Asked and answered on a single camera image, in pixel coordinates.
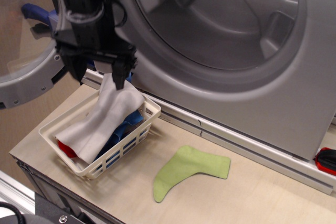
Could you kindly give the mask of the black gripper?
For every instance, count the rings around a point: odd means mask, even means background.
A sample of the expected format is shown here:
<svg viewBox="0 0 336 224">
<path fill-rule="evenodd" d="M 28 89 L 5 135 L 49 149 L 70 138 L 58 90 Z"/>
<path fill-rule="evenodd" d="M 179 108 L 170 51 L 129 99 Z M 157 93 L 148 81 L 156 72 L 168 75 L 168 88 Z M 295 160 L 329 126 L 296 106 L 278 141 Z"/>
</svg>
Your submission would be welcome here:
<svg viewBox="0 0 336 224">
<path fill-rule="evenodd" d="M 72 77 L 81 82 L 87 60 L 96 60 L 110 66 L 116 89 L 123 89 L 131 69 L 137 64 L 136 48 L 117 34 L 116 28 L 120 25 L 115 23 L 113 12 L 105 11 L 92 19 L 81 20 L 72 15 L 66 18 L 69 27 L 56 30 L 52 36 Z"/>
</svg>

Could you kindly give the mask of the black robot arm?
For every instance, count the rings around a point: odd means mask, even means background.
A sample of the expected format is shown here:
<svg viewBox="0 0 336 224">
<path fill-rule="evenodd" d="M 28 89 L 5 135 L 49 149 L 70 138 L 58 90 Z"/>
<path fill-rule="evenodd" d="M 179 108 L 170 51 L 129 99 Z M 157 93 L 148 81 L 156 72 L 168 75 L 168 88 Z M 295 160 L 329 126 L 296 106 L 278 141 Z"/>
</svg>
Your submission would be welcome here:
<svg viewBox="0 0 336 224">
<path fill-rule="evenodd" d="M 122 39 L 116 28 L 123 26 L 127 14 L 118 24 L 114 21 L 113 6 L 124 9 L 118 0 L 57 0 L 62 27 L 53 32 L 56 50 L 71 75 L 80 81 L 87 61 L 99 61 L 110 66 L 117 90 L 136 65 L 136 47 Z"/>
</svg>

